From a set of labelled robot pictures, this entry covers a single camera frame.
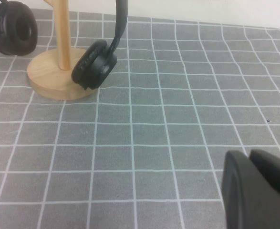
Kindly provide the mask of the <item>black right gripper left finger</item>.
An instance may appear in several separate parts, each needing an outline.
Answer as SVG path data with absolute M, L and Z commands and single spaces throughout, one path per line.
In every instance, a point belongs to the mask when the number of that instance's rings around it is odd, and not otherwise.
M 226 152 L 221 192 L 228 229 L 280 229 L 280 193 L 249 156 Z

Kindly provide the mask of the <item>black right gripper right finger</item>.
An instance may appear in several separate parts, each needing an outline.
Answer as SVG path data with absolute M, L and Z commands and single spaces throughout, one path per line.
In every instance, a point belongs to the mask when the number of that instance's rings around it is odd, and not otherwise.
M 249 159 L 273 189 L 280 193 L 280 158 L 261 149 L 252 149 Z

